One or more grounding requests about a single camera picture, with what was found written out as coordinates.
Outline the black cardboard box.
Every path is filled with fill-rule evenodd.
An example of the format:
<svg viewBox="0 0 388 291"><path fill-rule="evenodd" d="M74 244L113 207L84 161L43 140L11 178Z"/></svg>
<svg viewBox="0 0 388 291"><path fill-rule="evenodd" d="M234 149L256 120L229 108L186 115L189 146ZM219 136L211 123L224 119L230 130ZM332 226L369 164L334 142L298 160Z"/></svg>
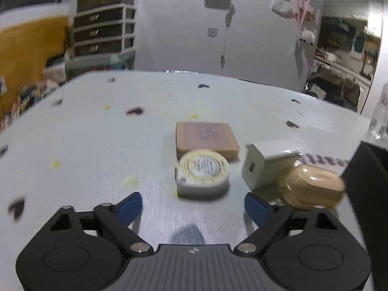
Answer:
<svg viewBox="0 0 388 291"><path fill-rule="evenodd" d="M387 290L387 150L362 141L341 177L372 262L374 288Z"/></svg>

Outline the beige earbuds case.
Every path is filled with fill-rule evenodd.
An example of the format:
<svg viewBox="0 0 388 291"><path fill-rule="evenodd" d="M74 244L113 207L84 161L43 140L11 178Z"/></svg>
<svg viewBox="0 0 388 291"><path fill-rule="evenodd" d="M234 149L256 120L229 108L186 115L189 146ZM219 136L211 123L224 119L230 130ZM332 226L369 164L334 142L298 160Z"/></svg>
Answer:
<svg viewBox="0 0 388 291"><path fill-rule="evenodd" d="M299 210L322 206L335 209L345 193L345 182L335 172L315 166L293 168L279 182L282 199Z"/></svg>

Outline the white charger cube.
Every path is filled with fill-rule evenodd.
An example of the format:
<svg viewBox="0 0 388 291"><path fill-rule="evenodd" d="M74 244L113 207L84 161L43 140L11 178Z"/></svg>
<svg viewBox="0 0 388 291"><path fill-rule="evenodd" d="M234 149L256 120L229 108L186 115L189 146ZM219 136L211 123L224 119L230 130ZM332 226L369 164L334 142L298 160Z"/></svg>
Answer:
<svg viewBox="0 0 388 291"><path fill-rule="evenodd" d="M242 177L251 191L275 184L293 169L302 156L297 145L286 140L264 141L247 145Z"/></svg>

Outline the white round tape measure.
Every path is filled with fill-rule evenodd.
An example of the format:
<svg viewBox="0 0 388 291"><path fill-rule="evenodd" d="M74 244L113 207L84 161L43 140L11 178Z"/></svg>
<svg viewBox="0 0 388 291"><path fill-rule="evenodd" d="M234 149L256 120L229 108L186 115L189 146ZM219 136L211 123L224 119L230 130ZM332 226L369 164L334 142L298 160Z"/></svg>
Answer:
<svg viewBox="0 0 388 291"><path fill-rule="evenodd" d="M192 150L175 167L175 180L179 197L222 196L229 188L229 163L213 150Z"/></svg>

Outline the brown cloth covered chair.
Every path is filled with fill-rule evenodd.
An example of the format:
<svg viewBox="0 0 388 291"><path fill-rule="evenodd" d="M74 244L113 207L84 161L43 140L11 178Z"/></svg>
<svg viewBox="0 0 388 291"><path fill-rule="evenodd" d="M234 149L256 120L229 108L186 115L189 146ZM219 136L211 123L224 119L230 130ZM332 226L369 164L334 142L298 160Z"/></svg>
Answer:
<svg viewBox="0 0 388 291"><path fill-rule="evenodd" d="M320 68L309 76L304 93L356 112L360 86L353 77Z"/></svg>

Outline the clear water bottle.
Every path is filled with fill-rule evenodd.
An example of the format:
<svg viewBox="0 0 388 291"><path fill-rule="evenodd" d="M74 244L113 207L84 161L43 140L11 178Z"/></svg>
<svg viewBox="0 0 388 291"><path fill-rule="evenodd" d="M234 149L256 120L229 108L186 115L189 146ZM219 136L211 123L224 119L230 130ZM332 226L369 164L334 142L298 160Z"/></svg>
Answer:
<svg viewBox="0 0 388 291"><path fill-rule="evenodd" d="M380 99L378 101L378 104L376 106L376 109L373 113L373 116L370 121L370 126L369 126L369 133L371 136L378 140L383 137L385 132L387 131L387 122L388 122L388 110L387 110L387 105L388 105L388 84L386 83L383 86Z"/></svg>

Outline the white drawer cabinet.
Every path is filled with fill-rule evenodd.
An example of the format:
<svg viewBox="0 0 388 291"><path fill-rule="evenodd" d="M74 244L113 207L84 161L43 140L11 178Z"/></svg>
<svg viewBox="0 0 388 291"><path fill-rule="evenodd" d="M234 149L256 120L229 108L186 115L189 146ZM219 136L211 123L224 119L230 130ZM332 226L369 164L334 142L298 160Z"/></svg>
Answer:
<svg viewBox="0 0 388 291"><path fill-rule="evenodd" d="M134 0L78 0L73 22L74 56L133 53L135 16Z"/></svg>

